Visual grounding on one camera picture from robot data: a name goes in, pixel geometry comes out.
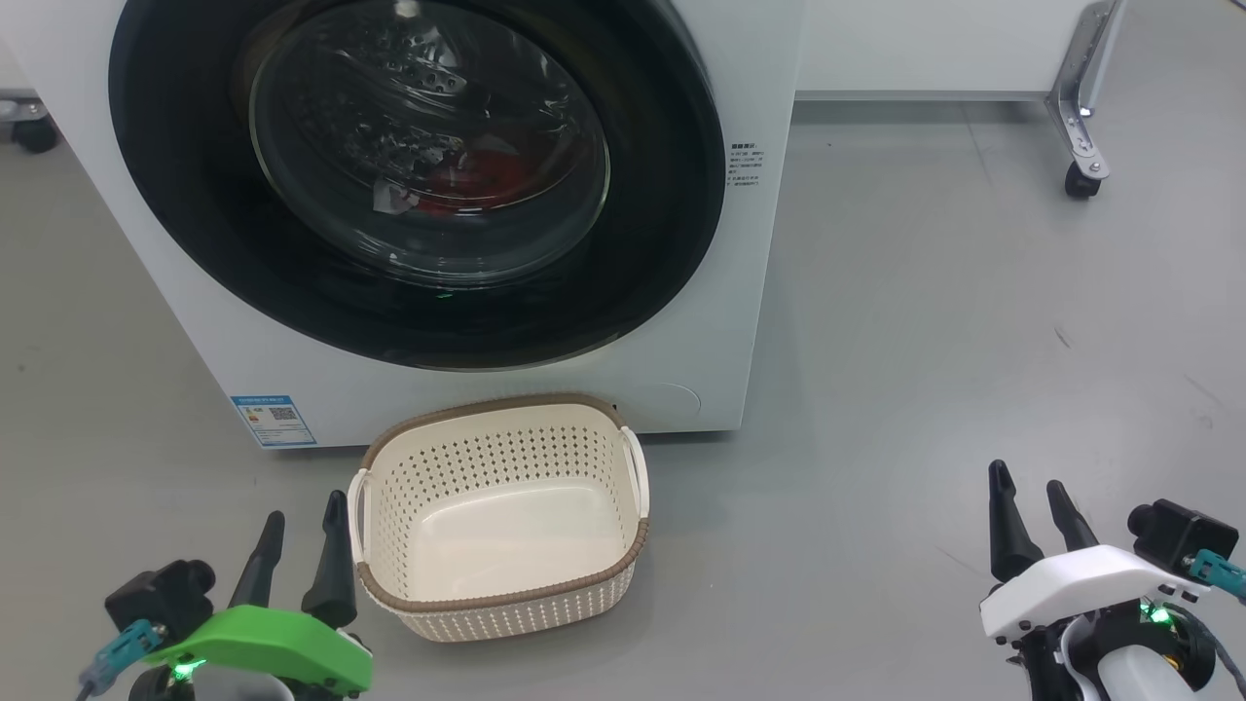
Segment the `white wall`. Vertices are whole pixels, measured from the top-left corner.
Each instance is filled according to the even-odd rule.
[[[809,0],[801,91],[1047,92],[1090,0]]]

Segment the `front-load washing machine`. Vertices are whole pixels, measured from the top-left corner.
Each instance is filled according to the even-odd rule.
[[[804,5],[0,0],[0,34],[292,448],[567,391],[739,428]]]

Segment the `white label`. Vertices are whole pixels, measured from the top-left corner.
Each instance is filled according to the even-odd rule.
[[[255,441],[264,448],[295,448],[315,446],[315,438],[303,423],[294,402],[285,396],[231,397]]]
[[[749,187],[761,183],[761,167],[766,162],[766,152],[756,143],[731,143],[726,152],[726,186]]]

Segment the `plastic basket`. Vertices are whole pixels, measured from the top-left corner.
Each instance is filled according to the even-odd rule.
[[[635,435],[609,405],[577,395],[401,423],[368,451],[348,504],[364,589],[439,642],[608,611],[649,530]]]

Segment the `metal caster wheel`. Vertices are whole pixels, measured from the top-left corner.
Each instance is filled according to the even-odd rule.
[[[12,139],[31,153],[44,153],[56,146],[56,127],[50,117],[16,122],[12,125]]]
[[[1082,174],[1082,168],[1077,163],[1069,166],[1069,172],[1064,176],[1064,192],[1074,199],[1089,199],[1099,194],[1101,179],[1090,179]]]

